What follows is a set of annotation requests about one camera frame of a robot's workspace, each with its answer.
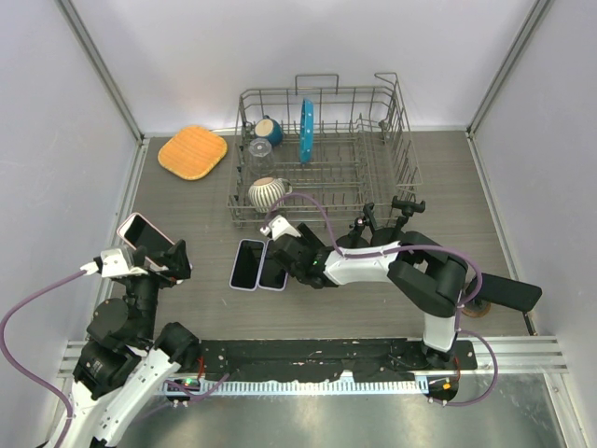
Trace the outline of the black round-base phone stand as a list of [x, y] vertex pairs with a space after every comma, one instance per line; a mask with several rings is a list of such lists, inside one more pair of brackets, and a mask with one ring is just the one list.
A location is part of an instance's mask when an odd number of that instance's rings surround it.
[[396, 223], [393, 226], [379, 228], [373, 237], [371, 246], [387, 245], [398, 241], [402, 235], [402, 229], [408, 223], [409, 219], [414, 214], [421, 214], [425, 211], [426, 202], [420, 201], [419, 203], [416, 203], [415, 201], [404, 201], [399, 200], [397, 196], [394, 196], [391, 207], [400, 211]]

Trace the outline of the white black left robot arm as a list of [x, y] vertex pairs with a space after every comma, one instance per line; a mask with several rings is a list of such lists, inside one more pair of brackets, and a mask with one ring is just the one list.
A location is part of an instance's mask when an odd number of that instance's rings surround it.
[[182, 324], [154, 332], [160, 290], [188, 280], [192, 267], [180, 240], [154, 253], [143, 246], [110, 247], [81, 269], [122, 284], [125, 294], [94, 310], [73, 370], [69, 406], [46, 445], [115, 447], [169, 376], [198, 363], [200, 340]]

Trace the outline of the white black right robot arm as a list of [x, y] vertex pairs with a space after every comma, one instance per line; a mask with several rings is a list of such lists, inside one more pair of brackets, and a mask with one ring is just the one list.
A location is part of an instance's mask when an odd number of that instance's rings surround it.
[[454, 344], [465, 306], [479, 298], [528, 313], [542, 296], [540, 287], [483, 273], [463, 253], [409, 231], [379, 246], [326, 246], [304, 224], [276, 217], [261, 227], [273, 257], [301, 284], [315, 289], [353, 283], [397, 287], [423, 312], [421, 355], [426, 367], [441, 369], [455, 356]]

